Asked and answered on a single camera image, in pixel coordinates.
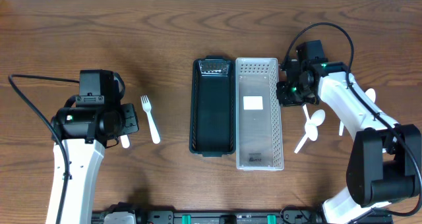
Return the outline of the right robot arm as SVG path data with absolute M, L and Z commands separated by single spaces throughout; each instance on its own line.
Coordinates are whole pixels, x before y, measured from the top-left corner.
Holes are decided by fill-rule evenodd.
M 347 186 L 322 205 L 328 223 L 356 223 L 385 207 L 421 197 L 421 132 L 386 115 L 364 93 L 342 62 L 288 60 L 277 84 L 283 106 L 326 103 L 353 139 Z

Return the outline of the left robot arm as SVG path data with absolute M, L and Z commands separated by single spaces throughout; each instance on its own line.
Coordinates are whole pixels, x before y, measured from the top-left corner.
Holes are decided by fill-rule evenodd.
M 54 144 L 54 176 L 47 223 L 90 223 L 96 179 L 108 140 L 129 144 L 139 130 L 134 105 L 64 107 L 53 125 L 65 150 Z

